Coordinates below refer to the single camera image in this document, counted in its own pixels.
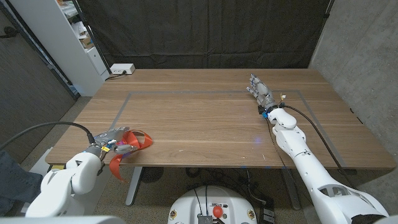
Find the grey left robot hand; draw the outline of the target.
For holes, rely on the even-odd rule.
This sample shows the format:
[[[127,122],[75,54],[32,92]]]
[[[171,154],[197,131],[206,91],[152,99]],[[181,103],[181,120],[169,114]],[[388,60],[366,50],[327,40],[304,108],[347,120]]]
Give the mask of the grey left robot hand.
[[[129,127],[118,127],[105,131],[94,137],[94,143],[90,144],[85,152],[92,153],[100,159],[104,159],[109,151],[113,151],[116,154],[134,152],[138,150],[137,146],[132,146],[128,143],[117,145],[118,142],[122,141],[123,135],[127,134],[128,131]]]

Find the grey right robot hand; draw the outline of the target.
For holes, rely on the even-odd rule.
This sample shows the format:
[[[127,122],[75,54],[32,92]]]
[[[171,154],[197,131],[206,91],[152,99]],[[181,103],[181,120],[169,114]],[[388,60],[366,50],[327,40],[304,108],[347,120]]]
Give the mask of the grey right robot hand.
[[[258,103],[258,112],[267,118],[268,114],[277,108],[277,103],[272,95],[272,91],[255,74],[251,74],[249,79],[250,86],[247,91],[255,97]]]

